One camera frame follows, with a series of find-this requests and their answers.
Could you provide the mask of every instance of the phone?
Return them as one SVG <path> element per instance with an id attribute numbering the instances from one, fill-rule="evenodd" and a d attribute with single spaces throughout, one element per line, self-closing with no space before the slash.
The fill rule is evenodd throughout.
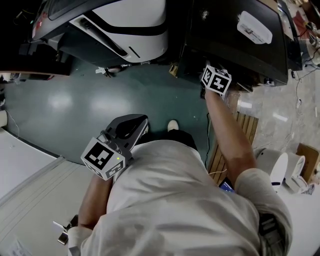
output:
<path id="1" fill-rule="evenodd" d="M 219 185 L 219 188 L 223 189 L 224 191 L 235 193 L 234 187 L 231 184 L 231 181 L 226 177 Z"/>

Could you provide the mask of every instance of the cardboard box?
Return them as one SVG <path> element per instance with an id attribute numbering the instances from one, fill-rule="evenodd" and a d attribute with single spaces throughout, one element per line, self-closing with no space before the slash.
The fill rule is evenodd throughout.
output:
<path id="1" fill-rule="evenodd" d="M 316 175 L 316 169 L 320 161 L 320 152 L 311 146 L 299 143 L 296 154 L 298 156 L 305 156 L 301 176 L 309 184 Z"/>
<path id="2" fill-rule="evenodd" d="M 276 0 L 258 0 L 258 1 L 270 7 L 275 12 L 278 12 L 278 2 Z"/>

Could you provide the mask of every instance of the metal bracket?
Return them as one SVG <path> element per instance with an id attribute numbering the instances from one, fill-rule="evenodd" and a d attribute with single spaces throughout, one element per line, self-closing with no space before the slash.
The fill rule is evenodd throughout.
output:
<path id="1" fill-rule="evenodd" d="M 71 221 L 69 221 L 69 224 L 67 226 L 63 226 L 59 224 L 58 222 L 53 221 L 53 224 L 57 225 L 58 227 L 63 229 L 62 234 L 58 238 L 58 242 L 60 244 L 63 244 L 64 246 L 67 244 L 69 237 L 68 237 L 68 230 L 76 227 L 78 225 L 78 215 L 75 215 Z"/>

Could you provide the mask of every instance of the white t-shirt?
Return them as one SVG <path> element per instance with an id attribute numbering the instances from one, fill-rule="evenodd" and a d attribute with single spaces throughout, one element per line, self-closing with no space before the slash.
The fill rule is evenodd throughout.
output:
<path id="1" fill-rule="evenodd" d="M 272 244 L 289 251 L 290 215 L 265 172 L 244 171 L 232 193 L 217 187 L 196 150 L 177 141 L 141 144 L 132 155 L 94 230 L 69 230 L 70 255 L 256 256 L 270 255 Z M 261 235 L 267 214 L 275 221 L 265 221 L 271 231 Z"/>

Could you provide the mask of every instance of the shoe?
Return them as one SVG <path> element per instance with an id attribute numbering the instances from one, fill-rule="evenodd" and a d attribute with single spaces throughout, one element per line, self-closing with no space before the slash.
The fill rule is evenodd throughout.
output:
<path id="1" fill-rule="evenodd" d="M 168 123 L 168 132 L 170 132 L 171 130 L 179 130 L 179 125 L 176 120 L 171 120 Z"/>
<path id="2" fill-rule="evenodd" d="M 149 124 L 146 126 L 146 128 L 145 128 L 145 130 L 144 130 L 144 132 L 143 132 L 142 135 L 145 135 L 145 134 L 147 134 L 148 132 L 149 132 Z"/>

